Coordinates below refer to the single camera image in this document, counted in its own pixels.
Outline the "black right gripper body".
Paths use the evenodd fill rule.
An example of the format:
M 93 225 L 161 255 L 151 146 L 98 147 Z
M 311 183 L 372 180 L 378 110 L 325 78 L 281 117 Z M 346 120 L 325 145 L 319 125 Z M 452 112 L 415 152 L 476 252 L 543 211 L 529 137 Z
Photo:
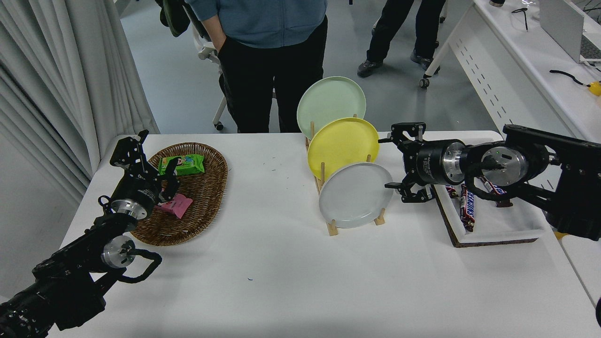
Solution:
M 410 143 L 404 152 L 404 169 L 408 180 L 422 186 L 452 184 L 443 165 L 444 154 L 451 144 L 451 140 Z

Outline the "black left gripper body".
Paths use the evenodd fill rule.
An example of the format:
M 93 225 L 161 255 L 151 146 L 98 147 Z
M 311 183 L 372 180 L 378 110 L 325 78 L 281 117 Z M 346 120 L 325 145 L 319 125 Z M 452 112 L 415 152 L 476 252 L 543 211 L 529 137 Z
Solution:
M 112 211 L 127 215 L 150 215 L 159 200 L 158 171 L 125 174 L 112 193 Z

